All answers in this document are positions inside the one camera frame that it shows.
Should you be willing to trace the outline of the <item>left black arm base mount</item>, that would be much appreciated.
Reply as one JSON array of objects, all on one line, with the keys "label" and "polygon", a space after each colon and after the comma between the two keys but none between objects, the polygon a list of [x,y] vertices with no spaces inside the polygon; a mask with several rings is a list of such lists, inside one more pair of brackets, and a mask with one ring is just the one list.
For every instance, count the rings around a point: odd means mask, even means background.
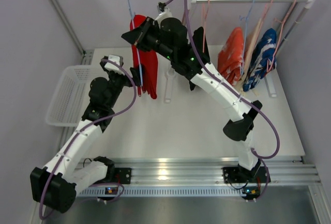
[{"label": "left black arm base mount", "polygon": [[129,185],[131,183],[132,168],[115,168],[112,167],[106,173],[106,177],[102,179],[104,183],[120,183]]}]

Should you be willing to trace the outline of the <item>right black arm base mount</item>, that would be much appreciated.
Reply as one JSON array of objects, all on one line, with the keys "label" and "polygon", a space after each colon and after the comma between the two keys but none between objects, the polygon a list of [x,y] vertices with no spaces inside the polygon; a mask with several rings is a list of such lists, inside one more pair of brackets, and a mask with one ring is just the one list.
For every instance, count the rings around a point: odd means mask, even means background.
[{"label": "right black arm base mount", "polygon": [[267,179],[266,169],[262,166],[259,166],[257,169],[253,169],[252,171],[248,171],[239,166],[223,167],[222,172],[225,183],[257,183],[258,180],[260,180],[261,183],[270,183],[270,178]]}]

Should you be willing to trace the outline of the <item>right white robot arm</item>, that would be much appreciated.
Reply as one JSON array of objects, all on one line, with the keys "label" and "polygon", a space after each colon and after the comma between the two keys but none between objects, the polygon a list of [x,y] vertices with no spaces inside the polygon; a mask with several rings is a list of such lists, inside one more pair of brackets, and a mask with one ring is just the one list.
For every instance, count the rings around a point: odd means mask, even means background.
[{"label": "right white robot arm", "polygon": [[217,71],[210,61],[204,29],[199,27],[188,40],[188,30],[177,18],[157,22],[146,18],[138,27],[123,33],[122,38],[143,52],[154,51],[170,61],[171,67],[185,77],[190,88],[200,87],[214,98],[227,112],[229,121],[224,134],[237,143],[238,166],[234,178],[251,181],[261,165],[260,159],[251,153],[253,121],[262,108],[259,101],[244,103],[243,98]]}]

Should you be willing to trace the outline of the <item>red trousers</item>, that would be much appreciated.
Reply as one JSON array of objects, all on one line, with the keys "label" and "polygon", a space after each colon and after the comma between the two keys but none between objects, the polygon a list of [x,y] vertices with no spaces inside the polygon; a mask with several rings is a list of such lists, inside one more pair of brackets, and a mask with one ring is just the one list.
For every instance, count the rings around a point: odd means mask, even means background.
[{"label": "red trousers", "polygon": [[158,80],[158,57],[156,52],[143,52],[131,46],[132,60],[134,68],[139,67],[139,62],[143,70],[143,85],[138,86],[138,96],[147,93],[152,99],[157,99]]}]

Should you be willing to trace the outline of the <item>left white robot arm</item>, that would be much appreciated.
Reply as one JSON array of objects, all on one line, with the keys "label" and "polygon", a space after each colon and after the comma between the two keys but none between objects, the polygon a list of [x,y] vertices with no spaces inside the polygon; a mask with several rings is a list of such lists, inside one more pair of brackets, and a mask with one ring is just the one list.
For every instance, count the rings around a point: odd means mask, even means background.
[{"label": "left white robot arm", "polygon": [[77,170],[76,167],[92,144],[105,132],[113,117],[123,113],[113,107],[124,87],[140,85],[139,69],[105,69],[107,78],[91,81],[89,104],[79,124],[62,149],[43,168],[35,167],[30,174],[32,195],[39,203],[40,213],[47,206],[65,213],[76,196],[93,184],[115,183],[115,163],[102,156]]}]

